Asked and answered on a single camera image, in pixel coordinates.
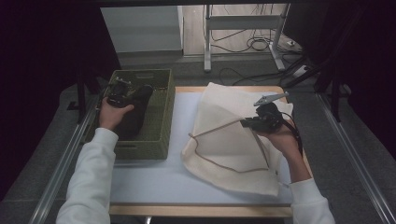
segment white table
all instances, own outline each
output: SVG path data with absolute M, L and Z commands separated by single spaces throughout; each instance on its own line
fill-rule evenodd
M 180 153 L 189 140 L 203 88 L 177 88 L 169 155 L 165 161 L 116 161 L 110 214 L 174 217 L 291 217 L 291 195 L 280 187 L 277 197 L 219 189 L 192 175 Z M 250 91 L 280 93 L 277 87 Z M 281 182 L 289 183 L 286 161 Z

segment wooden table edge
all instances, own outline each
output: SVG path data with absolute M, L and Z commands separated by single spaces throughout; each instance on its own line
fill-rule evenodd
M 291 217 L 289 204 L 284 205 L 158 205 L 111 204 L 111 215 L 145 217 Z

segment plastic crate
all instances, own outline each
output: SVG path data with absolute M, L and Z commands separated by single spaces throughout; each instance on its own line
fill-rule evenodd
M 117 70 L 109 84 L 116 77 L 131 81 L 132 88 L 149 84 L 154 88 L 142 129 L 137 136 L 117 142 L 116 160 L 164 160 L 168 155 L 171 133 L 173 107 L 175 101 L 175 84 L 170 69 L 156 70 Z M 90 125 L 84 142 L 90 142 L 98 127 L 98 118 Z

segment person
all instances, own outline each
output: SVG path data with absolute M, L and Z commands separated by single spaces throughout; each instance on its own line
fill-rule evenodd
M 91 142 L 78 155 L 66 194 L 66 202 L 58 212 L 56 223 L 110 223 L 108 214 L 111 176 L 118 136 L 112 131 L 133 105 L 116 108 L 102 100 L 99 128 Z
M 121 122 L 132 105 L 115 108 L 106 98 L 102 101 L 99 128 L 90 143 L 83 146 L 56 222 L 65 223 L 110 223 L 108 213 L 111 175 L 115 161 L 114 147 L 118 137 L 112 131 Z M 298 144 L 289 129 L 283 125 L 277 133 L 259 133 L 278 148 L 289 163 L 290 190 L 293 197 L 291 209 L 293 223 L 335 223 L 326 198 L 322 197 L 314 179 L 309 174 Z
M 334 217 L 329 209 L 329 203 L 324 198 L 312 178 L 303 157 L 299 151 L 298 143 L 290 129 L 282 125 L 276 133 L 258 133 L 270 140 L 289 165 L 290 190 L 293 198 L 291 210 L 293 211 L 293 223 L 304 224 L 333 224 Z

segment white sleeve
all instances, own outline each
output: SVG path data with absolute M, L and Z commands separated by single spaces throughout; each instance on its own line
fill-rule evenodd
M 294 224 L 335 223 L 329 203 L 324 198 L 313 178 L 290 184 L 293 195 L 291 209 Z
M 57 216 L 58 224 L 110 223 L 108 208 L 117 140 L 110 130 L 98 128 L 92 141 L 83 146 L 66 202 Z

